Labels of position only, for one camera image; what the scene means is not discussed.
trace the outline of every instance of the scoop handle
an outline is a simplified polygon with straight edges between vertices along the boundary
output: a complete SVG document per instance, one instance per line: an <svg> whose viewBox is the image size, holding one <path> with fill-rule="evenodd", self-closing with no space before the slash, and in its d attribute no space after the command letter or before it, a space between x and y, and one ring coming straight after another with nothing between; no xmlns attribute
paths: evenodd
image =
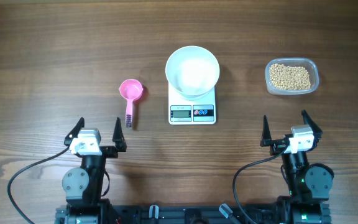
<svg viewBox="0 0 358 224"><path fill-rule="evenodd" d="M127 128L132 127L132 120L134 119L133 116L133 105L134 105L134 100L127 100L127 110L126 110L126 118L125 118L125 123Z"/></svg>

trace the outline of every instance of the scale control panel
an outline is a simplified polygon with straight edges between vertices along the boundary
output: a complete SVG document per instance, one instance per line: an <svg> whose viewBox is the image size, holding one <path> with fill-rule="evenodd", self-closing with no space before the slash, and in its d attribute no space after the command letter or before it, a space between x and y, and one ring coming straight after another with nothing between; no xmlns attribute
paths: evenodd
<svg viewBox="0 0 358 224"><path fill-rule="evenodd" d="M171 123L215 123L214 105L172 105Z"/></svg>

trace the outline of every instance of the kitchen scale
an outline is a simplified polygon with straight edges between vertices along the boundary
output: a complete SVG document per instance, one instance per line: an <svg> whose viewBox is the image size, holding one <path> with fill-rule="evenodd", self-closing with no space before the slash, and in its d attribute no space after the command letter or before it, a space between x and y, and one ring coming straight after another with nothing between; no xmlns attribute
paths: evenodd
<svg viewBox="0 0 358 224"><path fill-rule="evenodd" d="M186 99L168 84L168 120L172 125L214 124L215 87L201 96Z"/></svg>

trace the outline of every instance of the pink spoon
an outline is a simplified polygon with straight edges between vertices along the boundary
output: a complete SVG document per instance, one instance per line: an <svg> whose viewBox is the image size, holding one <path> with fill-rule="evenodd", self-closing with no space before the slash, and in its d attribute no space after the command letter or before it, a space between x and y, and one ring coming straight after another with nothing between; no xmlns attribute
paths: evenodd
<svg viewBox="0 0 358 224"><path fill-rule="evenodd" d="M135 100L138 100L142 96L143 87L142 84L135 79L125 80L119 87L119 92L124 99L127 100L127 111L126 111L126 126L127 128L132 127L132 107Z"/></svg>

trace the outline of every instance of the wood grain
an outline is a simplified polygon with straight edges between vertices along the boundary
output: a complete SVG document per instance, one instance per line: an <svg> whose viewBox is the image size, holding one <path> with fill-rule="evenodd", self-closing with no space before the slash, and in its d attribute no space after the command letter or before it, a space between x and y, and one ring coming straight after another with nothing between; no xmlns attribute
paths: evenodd
<svg viewBox="0 0 358 224"><path fill-rule="evenodd" d="M221 65L218 122L170 126L165 62L199 45ZM264 68L274 58L306 57L321 83L303 96L273 96ZM107 195L115 205L234 204L232 177L269 156L259 147L262 117L275 138L301 124L306 109L324 131L310 162L335 171L333 223L358 223L358 1L158 1L0 6L0 223L23 223L6 193L20 168L56 154L83 116L109 144L126 102L127 78L147 89L136 126L124 128L128 150L110 160ZM246 202L287 195L277 159L245 171ZM36 223L53 222L65 204L69 153L26 171L12 186Z"/></svg>

